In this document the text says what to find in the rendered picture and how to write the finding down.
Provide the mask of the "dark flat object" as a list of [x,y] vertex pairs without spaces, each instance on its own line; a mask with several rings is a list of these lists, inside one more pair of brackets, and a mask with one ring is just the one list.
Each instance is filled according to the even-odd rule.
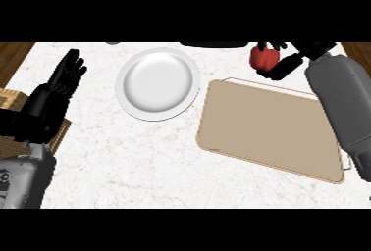
[[180,42],[183,46],[199,48],[240,48],[248,42]]

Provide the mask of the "red bell pepper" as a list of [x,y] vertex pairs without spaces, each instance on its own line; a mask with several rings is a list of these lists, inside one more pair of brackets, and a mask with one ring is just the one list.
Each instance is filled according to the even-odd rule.
[[268,72],[279,61],[279,52],[274,49],[262,48],[259,50],[257,47],[251,50],[249,64],[255,70]]

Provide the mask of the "beige tray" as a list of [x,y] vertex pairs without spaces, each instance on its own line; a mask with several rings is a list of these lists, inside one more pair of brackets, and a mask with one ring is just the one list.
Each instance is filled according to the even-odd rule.
[[208,82],[197,147],[327,183],[344,180],[341,153],[316,95],[228,77]]

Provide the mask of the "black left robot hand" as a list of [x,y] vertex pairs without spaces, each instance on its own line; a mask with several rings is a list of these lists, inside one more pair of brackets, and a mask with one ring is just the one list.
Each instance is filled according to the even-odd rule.
[[69,99],[87,71],[79,50],[70,49],[19,112],[0,108],[0,136],[10,136],[17,142],[42,144],[57,134],[69,105]]

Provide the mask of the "brown wicker basket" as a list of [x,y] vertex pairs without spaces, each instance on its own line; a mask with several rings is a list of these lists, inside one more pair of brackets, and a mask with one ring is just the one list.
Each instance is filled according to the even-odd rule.
[[70,122],[64,119],[69,99],[38,87],[30,95],[0,88],[0,159],[27,155],[30,143],[47,143],[56,152]]

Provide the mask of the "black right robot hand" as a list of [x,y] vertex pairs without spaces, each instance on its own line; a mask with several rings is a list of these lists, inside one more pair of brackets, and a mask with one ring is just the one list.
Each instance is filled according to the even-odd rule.
[[270,80],[282,80],[302,64],[302,58],[317,60],[335,47],[333,42],[292,42],[296,53],[286,56],[268,71],[257,70],[257,74]]

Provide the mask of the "white oval plate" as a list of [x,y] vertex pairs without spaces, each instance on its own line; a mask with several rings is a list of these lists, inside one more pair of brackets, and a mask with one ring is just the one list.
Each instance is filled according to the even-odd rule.
[[193,60],[172,48],[152,48],[124,63],[115,81],[115,98],[135,119],[158,122],[190,106],[199,90]]

